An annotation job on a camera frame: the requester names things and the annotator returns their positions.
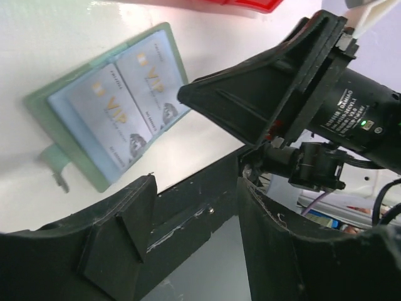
red object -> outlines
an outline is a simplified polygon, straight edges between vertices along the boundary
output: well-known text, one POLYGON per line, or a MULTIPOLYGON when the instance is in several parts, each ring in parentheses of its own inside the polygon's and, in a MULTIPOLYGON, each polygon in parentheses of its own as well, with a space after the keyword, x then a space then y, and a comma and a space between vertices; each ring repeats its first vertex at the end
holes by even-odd
POLYGON ((231 4, 256 9, 262 13, 271 13, 283 0, 207 0, 221 5, 231 4))

card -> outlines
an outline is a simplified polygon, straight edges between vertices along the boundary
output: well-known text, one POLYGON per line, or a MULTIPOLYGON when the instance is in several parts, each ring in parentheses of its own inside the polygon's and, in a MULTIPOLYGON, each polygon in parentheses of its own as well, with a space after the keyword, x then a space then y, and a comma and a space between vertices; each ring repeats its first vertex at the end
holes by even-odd
POLYGON ((165 31, 132 46, 116 65, 153 135, 187 111, 177 100, 183 81, 165 31))
POLYGON ((121 171, 152 138, 114 64, 67 90, 65 98, 121 171))

purple cable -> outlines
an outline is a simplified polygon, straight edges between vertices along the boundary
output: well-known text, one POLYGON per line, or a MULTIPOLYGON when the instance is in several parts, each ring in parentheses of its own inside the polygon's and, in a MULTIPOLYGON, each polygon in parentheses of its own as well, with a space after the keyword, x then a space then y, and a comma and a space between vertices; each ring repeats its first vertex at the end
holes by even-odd
POLYGON ((311 211, 311 209, 312 209, 313 207, 315 207, 315 205, 316 205, 317 203, 319 203, 322 199, 324 199, 325 197, 327 197, 330 193, 331 193, 331 192, 325 192, 325 193, 322 193, 321 195, 319 195, 312 203, 309 204, 308 207, 306 207, 306 208, 302 211, 301 215, 302 215, 302 216, 305 216, 309 211, 311 211))

